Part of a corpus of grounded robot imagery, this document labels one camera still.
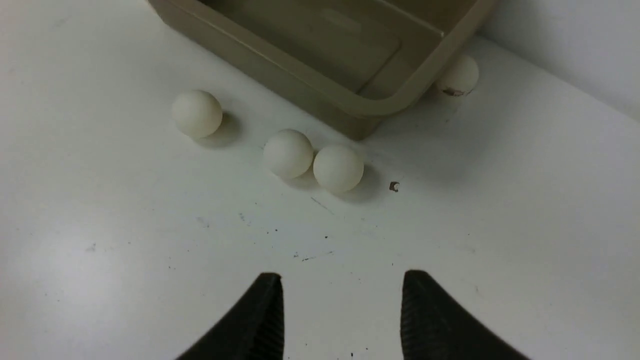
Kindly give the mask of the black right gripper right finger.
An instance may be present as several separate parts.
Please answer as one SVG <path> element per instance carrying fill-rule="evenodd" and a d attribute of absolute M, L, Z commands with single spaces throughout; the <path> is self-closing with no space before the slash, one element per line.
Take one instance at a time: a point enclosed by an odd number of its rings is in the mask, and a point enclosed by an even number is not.
<path fill-rule="evenodd" d="M 405 272 L 402 283 L 400 342 L 405 360 L 525 360 L 430 276 Z"/>

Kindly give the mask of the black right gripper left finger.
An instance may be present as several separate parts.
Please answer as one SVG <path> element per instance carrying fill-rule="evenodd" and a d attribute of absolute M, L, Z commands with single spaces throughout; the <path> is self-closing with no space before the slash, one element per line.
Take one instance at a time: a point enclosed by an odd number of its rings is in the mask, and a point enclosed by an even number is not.
<path fill-rule="evenodd" d="M 283 360 L 284 292 L 281 276 L 261 273 L 228 312 L 179 360 Z"/>

